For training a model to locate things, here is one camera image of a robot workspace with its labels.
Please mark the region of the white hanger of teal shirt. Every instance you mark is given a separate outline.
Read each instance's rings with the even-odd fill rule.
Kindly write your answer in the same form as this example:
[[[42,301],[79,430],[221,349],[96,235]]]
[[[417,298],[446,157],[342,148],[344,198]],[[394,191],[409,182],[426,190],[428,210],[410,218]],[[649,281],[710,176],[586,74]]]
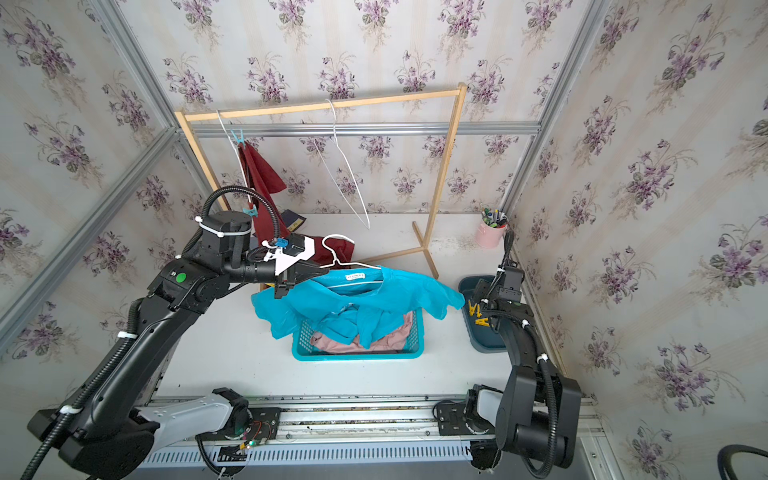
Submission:
[[[379,266],[350,260],[344,252],[339,252],[336,247],[331,245],[332,240],[339,240],[346,244],[354,245],[354,241],[351,238],[341,234],[330,234],[322,237],[320,245],[331,255],[331,262],[323,265],[323,268],[331,270],[333,267],[359,267],[365,269],[365,272],[345,273],[339,278],[330,278],[329,275],[326,275],[321,281],[325,288],[338,290],[346,287],[379,286],[383,283],[383,275],[376,277],[372,273],[372,270],[381,270]]]

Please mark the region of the teal t-shirt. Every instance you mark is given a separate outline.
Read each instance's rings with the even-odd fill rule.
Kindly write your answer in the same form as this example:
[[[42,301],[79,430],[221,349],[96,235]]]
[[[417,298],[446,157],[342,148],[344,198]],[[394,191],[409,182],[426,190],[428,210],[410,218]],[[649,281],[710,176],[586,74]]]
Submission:
[[[403,317],[423,309],[442,320],[450,308],[462,309],[464,296],[425,275],[380,267],[372,270],[384,281],[379,286],[325,288],[326,276],[303,282],[282,299],[274,298],[269,288],[251,297],[257,317],[269,322],[275,339],[298,332],[306,322],[313,330],[343,344],[356,337],[364,347],[392,333],[403,324]],[[327,275],[339,278],[345,273],[365,269],[332,270]]]

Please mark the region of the white wire hanger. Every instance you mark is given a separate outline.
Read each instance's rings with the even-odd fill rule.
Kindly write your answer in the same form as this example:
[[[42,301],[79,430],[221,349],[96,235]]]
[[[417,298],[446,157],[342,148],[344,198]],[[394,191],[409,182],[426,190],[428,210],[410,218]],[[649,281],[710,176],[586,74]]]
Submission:
[[[323,105],[331,112],[331,133],[329,135],[314,135],[312,139],[308,141],[308,144],[312,146],[312,155],[324,167],[333,186],[349,211],[366,229],[370,230],[371,218],[360,188],[362,181],[352,168],[348,156],[340,145],[337,130],[338,114],[336,107],[331,99],[325,99]],[[328,154],[326,152],[328,146],[331,146],[341,159],[340,165],[335,169],[328,163]]]

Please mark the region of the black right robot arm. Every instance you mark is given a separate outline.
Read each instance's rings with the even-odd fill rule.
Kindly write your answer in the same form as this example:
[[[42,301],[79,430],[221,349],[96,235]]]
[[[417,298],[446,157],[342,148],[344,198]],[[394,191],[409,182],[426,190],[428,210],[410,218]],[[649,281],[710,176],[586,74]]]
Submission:
[[[520,456],[534,478],[545,479],[573,461],[582,391],[554,365],[531,308],[522,302],[525,272],[511,259],[513,243],[514,233],[507,231],[495,275],[478,279],[462,310],[468,327],[483,320],[498,335],[511,371],[502,390],[474,385],[464,416],[470,431],[493,431],[499,451]]]

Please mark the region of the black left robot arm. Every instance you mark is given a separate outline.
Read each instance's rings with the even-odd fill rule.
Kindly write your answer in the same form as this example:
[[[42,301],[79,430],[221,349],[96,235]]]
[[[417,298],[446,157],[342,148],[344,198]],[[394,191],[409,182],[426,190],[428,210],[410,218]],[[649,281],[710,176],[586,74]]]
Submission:
[[[51,449],[96,479],[122,479],[152,452],[196,434],[229,429],[247,407],[220,388],[180,412],[152,414],[136,402],[181,336],[212,303],[247,284],[271,283],[280,299],[296,285],[327,274],[312,262],[313,239],[282,233],[280,216],[252,188],[226,186],[204,202],[198,229],[131,303],[126,327],[88,379],[58,408],[28,424],[41,445],[22,473],[31,479]]]

